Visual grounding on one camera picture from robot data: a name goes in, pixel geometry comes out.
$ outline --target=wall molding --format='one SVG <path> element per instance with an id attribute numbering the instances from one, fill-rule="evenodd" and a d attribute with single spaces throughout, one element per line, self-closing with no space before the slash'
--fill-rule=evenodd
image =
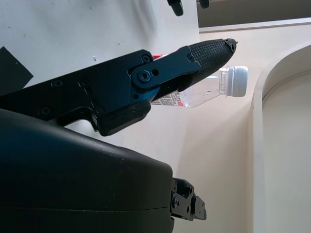
<path id="1" fill-rule="evenodd" d="M 245 23 L 245 24 L 236 24 L 236 25 L 199 28 L 199 33 L 214 33 L 214 32 L 223 32 L 223 31 L 238 31 L 238 30 L 249 30 L 249 29 L 260 29 L 260 28 L 286 27 L 286 26 L 305 25 L 305 24 L 311 24 L 311 17 L 278 20 L 278 21 L 270 21 L 270 22 L 260 22 L 260 23 Z"/>

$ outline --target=clear plastic bottle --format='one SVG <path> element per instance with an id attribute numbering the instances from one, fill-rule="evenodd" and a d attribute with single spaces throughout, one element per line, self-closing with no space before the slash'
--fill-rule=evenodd
<path id="1" fill-rule="evenodd" d="M 182 92 L 173 92 L 152 104 L 197 107 L 219 95 L 243 97 L 246 93 L 247 67 L 221 68 Z"/>

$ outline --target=black bracket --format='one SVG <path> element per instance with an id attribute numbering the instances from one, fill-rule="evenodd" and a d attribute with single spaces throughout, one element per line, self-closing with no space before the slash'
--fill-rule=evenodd
<path id="1" fill-rule="evenodd" d="M 206 220 L 205 203 L 195 195 L 194 187 L 186 180 L 173 178 L 171 189 L 172 216 L 185 220 Z"/>

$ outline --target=black screw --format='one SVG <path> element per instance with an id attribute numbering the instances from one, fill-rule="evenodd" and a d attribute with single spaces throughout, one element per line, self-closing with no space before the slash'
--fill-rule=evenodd
<path id="1" fill-rule="evenodd" d="M 141 59 L 144 63 L 150 62 L 150 57 L 148 55 L 142 55 Z"/>
<path id="2" fill-rule="evenodd" d="M 63 85 L 63 82 L 60 80 L 52 81 L 52 87 L 60 88 L 60 87 L 62 87 L 62 85 Z"/>
<path id="3" fill-rule="evenodd" d="M 177 198 L 174 198 L 174 200 L 173 200 L 173 208 L 177 207 L 177 203 L 178 203 Z"/>
<path id="4" fill-rule="evenodd" d="M 101 115 L 104 113 L 104 109 L 102 107 L 96 107 L 95 113 L 96 113 L 96 115 Z"/>
<path id="5" fill-rule="evenodd" d="M 194 62 L 194 57 L 191 54 L 188 54 L 187 58 L 190 62 Z"/>
<path id="6" fill-rule="evenodd" d="M 89 87 L 89 80 L 88 79 L 82 79 L 79 81 L 79 86 L 82 88 L 88 88 Z"/>
<path id="7" fill-rule="evenodd" d="M 42 107 L 39 111 L 39 114 L 43 117 L 47 117 L 51 114 L 51 109 L 49 107 Z"/>
<path id="8" fill-rule="evenodd" d="M 150 79 L 151 79 L 150 78 L 150 73 L 148 71 L 146 71 L 146 70 L 139 72 L 137 74 L 137 76 L 138 76 L 139 80 L 141 82 L 144 82 L 144 83 L 149 82 Z"/>

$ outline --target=textured gripper pad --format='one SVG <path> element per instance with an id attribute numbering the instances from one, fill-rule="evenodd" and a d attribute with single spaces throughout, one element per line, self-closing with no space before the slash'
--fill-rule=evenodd
<path id="1" fill-rule="evenodd" d="M 202 69 L 189 75 L 187 81 L 179 87 L 178 91 L 187 89 L 222 68 L 232 57 L 236 47 L 237 42 L 234 39 L 209 40 L 189 45 L 192 56 Z"/>

